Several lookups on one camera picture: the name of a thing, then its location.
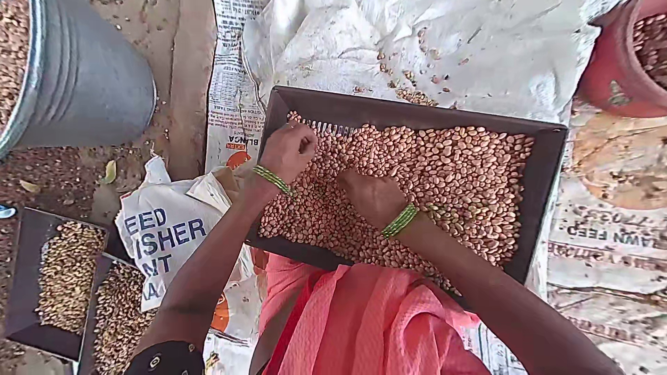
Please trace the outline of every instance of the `pile of peanuts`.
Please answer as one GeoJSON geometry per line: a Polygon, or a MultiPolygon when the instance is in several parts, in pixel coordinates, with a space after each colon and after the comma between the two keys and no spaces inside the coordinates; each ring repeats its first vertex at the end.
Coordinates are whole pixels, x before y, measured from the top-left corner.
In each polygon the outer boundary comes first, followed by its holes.
{"type": "Polygon", "coordinates": [[[41,324],[76,334],[85,326],[95,275],[95,258],[104,250],[105,233],[79,222],[57,228],[46,243],[39,274],[41,324]]]}
{"type": "Polygon", "coordinates": [[[95,312],[95,369],[117,375],[127,369],[139,339],[157,310],[141,312],[143,275],[125,264],[115,264],[97,290],[95,312]]]}
{"type": "MultiPolygon", "coordinates": [[[[289,118],[305,122],[297,113],[289,118]]],[[[345,169],[394,178],[406,199],[493,266],[509,262],[521,226],[520,185],[533,138],[483,127],[414,131],[364,125],[350,135],[318,133],[315,157],[261,217],[260,236],[320,246],[353,262],[410,268],[456,292],[429,261],[385,239],[354,209],[336,177],[345,169]]]]}
{"type": "Polygon", "coordinates": [[[634,24],[634,51],[642,68],[667,89],[667,14],[657,14],[634,24]]]}
{"type": "Polygon", "coordinates": [[[0,1],[0,133],[19,99],[29,38],[28,0],[0,1]]]}

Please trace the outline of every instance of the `pink cloth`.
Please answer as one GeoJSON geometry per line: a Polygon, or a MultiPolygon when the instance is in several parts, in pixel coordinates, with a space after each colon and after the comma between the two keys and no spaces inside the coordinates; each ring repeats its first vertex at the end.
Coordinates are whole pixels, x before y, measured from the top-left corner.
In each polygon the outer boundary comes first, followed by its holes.
{"type": "MultiPolygon", "coordinates": [[[[267,265],[263,332],[317,268],[276,255],[267,265]]],[[[322,276],[280,366],[282,374],[489,374],[457,330],[479,324],[419,274],[356,264],[322,276]]]]}

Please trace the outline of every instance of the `green bangle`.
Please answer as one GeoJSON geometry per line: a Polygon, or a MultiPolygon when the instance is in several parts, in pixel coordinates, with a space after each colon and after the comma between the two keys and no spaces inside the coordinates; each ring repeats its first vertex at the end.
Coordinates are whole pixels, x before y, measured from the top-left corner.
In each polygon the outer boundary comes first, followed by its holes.
{"type": "Polygon", "coordinates": [[[405,228],[417,216],[417,207],[414,204],[408,204],[403,211],[386,228],[382,230],[384,238],[394,237],[405,228]]]}
{"type": "Polygon", "coordinates": [[[289,188],[289,186],[275,173],[269,171],[268,169],[257,164],[252,169],[256,174],[266,179],[268,182],[271,182],[273,185],[276,185],[283,193],[288,196],[294,196],[294,192],[289,188]]]}

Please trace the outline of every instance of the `black sleeve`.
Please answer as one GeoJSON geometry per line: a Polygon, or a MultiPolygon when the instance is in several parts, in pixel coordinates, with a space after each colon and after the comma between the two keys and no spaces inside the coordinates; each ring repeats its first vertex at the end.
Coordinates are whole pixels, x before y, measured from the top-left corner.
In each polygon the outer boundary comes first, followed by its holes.
{"type": "Polygon", "coordinates": [[[137,354],[125,375],[201,375],[204,359],[193,344],[167,341],[137,354]]]}

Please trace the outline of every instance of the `hand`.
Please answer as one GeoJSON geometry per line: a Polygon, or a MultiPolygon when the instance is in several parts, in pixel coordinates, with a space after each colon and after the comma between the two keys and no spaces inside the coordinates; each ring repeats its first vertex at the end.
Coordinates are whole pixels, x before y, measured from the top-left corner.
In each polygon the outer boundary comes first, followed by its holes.
{"type": "Polygon", "coordinates": [[[348,169],[338,175],[338,183],[357,212],[378,229],[384,229],[408,205],[396,181],[389,177],[370,177],[348,169]]]}
{"type": "Polygon", "coordinates": [[[267,139],[259,164],[290,184],[313,158],[316,147],[317,136],[312,129],[290,121],[267,139]]]}

